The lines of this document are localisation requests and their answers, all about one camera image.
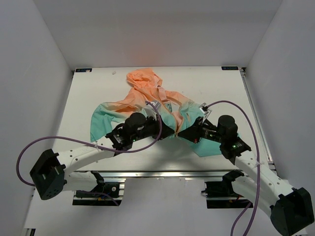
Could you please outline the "teal and peach jacket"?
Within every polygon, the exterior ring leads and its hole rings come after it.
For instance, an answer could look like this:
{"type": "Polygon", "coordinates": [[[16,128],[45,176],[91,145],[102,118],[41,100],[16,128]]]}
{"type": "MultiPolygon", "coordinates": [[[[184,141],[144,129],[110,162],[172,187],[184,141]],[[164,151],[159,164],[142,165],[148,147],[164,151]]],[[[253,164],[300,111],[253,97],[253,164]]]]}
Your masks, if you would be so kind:
{"type": "Polygon", "coordinates": [[[93,112],[90,125],[91,142],[111,132],[114,125],[124,122],[134,112],[147,115],[147,101],[160,103],[158,111],[163,122],[175,132],[168,139],[177,138],[179,132],[189,128],[198,117],[203,116],[199,104],[177,91],[165,90],[162,79],[151,68],[129,72],[126,81],[131,85],[131,89],[125,99],[101,103],[93,112]]]}

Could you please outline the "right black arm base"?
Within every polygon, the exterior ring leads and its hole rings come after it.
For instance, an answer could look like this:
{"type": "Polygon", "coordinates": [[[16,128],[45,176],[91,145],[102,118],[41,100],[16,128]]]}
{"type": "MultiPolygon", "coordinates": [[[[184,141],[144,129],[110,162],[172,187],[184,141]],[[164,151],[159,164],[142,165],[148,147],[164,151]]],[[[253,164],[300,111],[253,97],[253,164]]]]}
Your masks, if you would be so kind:
{"type": "Polygon", "coordinates": [[[239,170],[233,170],[222,176],[220,181],[205,182],[205,189],[201,195],[206,197],[207,209],[241,209],[252,203],[242,195],[237,194],[232,183],[245,175],[239,170]]]}

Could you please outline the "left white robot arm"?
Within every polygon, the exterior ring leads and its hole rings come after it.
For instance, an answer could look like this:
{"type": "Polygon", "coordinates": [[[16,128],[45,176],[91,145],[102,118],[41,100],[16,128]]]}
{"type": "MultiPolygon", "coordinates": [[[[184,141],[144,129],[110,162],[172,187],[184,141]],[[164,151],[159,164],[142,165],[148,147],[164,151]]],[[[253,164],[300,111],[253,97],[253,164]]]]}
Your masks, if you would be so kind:
{"type": "Polygon", "coordinates": [[[173,135],[175,131],[156,115],[146,117],[133,113],[99,140],[60,153],[44,151],[30,171],[30,176],[42,200],[49,200],[63,191],[83,190],[93,196],[103,193],[103,179],[96,171],[79,169],[99,160],[112,158],[131,150],[134,142],[152,137],[155,141],[173,135]]]}

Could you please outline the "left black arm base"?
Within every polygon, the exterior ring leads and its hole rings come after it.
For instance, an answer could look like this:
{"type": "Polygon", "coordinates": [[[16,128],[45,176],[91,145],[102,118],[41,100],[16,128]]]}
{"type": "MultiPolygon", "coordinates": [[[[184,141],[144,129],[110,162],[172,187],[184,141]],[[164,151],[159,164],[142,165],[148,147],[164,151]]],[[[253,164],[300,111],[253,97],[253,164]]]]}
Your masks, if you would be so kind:
{"type": "Polygon", "coordinates": [[[97,171],[88,172],[92,174],[95,185],[91,190],[75,191],[73,206],[99,206],[118,207],[124,195],[124,183],[122,180],[106,180],[97,171]]]}

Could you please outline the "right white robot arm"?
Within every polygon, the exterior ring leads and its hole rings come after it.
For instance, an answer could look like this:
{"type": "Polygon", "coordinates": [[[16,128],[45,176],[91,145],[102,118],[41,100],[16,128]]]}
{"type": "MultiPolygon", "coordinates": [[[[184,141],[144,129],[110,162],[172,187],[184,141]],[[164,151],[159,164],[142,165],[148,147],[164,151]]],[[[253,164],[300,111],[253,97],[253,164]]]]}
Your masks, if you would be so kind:
{"type": "Polygon", "coordinates": [[[259,163],[251,148],[238,136],[233,117],[219,117],[217,126],[198,117],[194,124],[179,132],[179,137],[193,143],[207,139],[220,144],[222,155],[236,166],[220,182],[206,183],[207,197],[246,198],[268,216],[283,236],[292,236],[315,221],[312,200],[305,188],[294,188],[269,167],[259,163]]]}

